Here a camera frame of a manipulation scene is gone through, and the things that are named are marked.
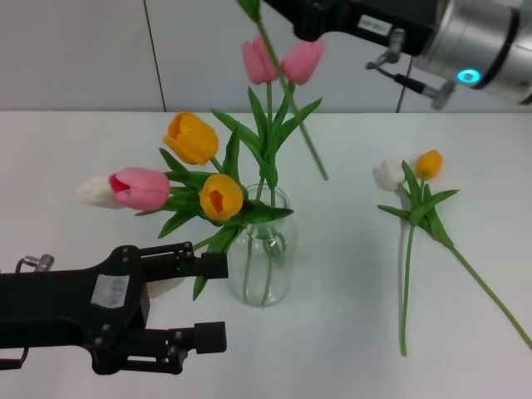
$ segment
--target flower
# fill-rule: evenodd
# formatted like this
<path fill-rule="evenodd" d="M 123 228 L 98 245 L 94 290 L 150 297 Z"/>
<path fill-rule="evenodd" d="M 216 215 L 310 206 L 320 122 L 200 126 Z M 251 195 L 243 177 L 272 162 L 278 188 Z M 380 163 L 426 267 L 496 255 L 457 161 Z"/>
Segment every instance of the flower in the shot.
<path fill-rule="evenodd" d="M 199 192 L 201 208 L 212 220 L 229 220 L 244 203 L 239 184 L 227 175 L 211 175 Z"/>
<path fill-rule="evenodd" d="M 170 181 L 163 172 L 143 168 L 125 168 L 109 176 L 115 201 L 128 208 L 155 210 L 170 194 Z"/>
<path fill-rule="evenodd" d="M 248 78 L 255 85 L 275 81 L 279 77 L 262 37 L 257 36 L 251 43 L 245 42 L 242 46 L 242 57 Z"/>
<path fill-rule="evenodd" d="M 90 178 L 77 189 L 77 196 L 88 205 L 111 209 L 124 208 L 124 205 L 115 201 L 115 195 L 109 185 L 109 175 Z"/>
<path fill-rule="evenodd" d="M 419 157 L 416 167 L 416 175 L 425 179 L 433 179 L 440 173 L 441 164 L 443 163 L 443 156 L 436 151 L 430 150 L 426 154 Z"/>
<path fill-rule="evenodd" d="M 322 41 L 299 42 L 281 61 L 281 68 L 289 80 L 304 85 L 310 81 L 324 52 Z"/>
<path fill-rule="evenodd" d="M 378 172 L 378 184 L 385 190 L 396 191 L 405 181 L 405 171 L 402 169 L 401 162 L 396 160 L 384 160 Z"/>
<path fill-rule="evenodd" d="M 214 129 L 190 112 L 175 116 L 163 141 L 189 165 L 205 165 L 218 152 Z"/>

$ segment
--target white label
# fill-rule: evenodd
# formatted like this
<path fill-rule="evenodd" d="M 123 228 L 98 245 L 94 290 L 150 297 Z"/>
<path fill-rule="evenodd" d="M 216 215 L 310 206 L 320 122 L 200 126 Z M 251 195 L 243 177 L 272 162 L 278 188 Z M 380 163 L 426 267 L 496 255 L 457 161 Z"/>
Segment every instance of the white label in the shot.
<path fill-rule="evenodd" d="M 116 309 L 124 306 L 130 276 L 105 276 L 99 274 L 92 292 L 91 303 L 104 308 Z"/>
<path fill-rule="evenodd" d="M 388 22 L 381 21 L 368 15 L 362 15 L 358 22 L 358 27 L 366 29 L 367 31 L 376 33 L 378 35 L 388 36 L 392 29 L 392 25 Z"/>

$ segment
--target glass vase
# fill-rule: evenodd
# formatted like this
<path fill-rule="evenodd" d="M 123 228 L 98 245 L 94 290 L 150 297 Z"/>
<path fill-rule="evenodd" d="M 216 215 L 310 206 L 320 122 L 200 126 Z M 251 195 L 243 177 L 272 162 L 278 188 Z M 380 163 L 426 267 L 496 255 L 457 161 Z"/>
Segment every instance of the glass vase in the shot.
<path fill-rule="evenodd" d="M 272 197 L 265 185 L 248 187 L 250 199 L 277 208 L 289 208 L 288 196 L 276 187 Z M 263 224 L 250 224 L 229 251 L 229 285 L 244 304 L 266 308 L 279 303 L 292 286 L 293 258 L 298 241 L 293 216 Z"/>

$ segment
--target white tulip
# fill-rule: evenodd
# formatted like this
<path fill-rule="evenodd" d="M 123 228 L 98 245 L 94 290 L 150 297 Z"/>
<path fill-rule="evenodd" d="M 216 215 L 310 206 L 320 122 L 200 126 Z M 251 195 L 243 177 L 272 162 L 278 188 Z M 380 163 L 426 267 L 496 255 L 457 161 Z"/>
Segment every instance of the white tulip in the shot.
<path fill-rule="evenodd" d="M 123 205 L 115 201 L 109 185 L 109 176 L 97 176 L 89 179 L 77 189 L 77 196 L 82 202 L 101 208 L 120 209 Z"/>
<path fill-rule="evenodd" d="M 401 162 L 396 160 L 384 160 L 379 171 L 379 185 L 390 191 L 397 191 L 399 185 L 405 181 L 405 171 Z"/>

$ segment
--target orange tulip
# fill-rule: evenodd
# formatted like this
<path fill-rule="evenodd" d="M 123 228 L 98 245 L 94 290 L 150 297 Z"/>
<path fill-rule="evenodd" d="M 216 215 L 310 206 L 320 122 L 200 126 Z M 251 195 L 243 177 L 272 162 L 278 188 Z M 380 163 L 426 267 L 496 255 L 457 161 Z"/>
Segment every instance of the orange tulip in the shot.
<path fill-rule="evenodd" d="M 211 175 L 199 192 L 201 208 L 212 220 L 229 220 L 244 203 L 239 184 L 227 175 Z"/>
<path fill-rule="evenodd" d="M 214 129 L 190 112 L 175 116 L 163 141 L 189 165 L 205 165 L 218 152 Z"/>
<path fill-rule="evenodd" d="M 437 150 L 430 150 L 426 154 L 419 157 L 416 166 L 416 175 L 421 178 L 423 175 L 425 179 L 433 179 L 440 173 L 441 164 L 443 163 L 443 156 Z"/>

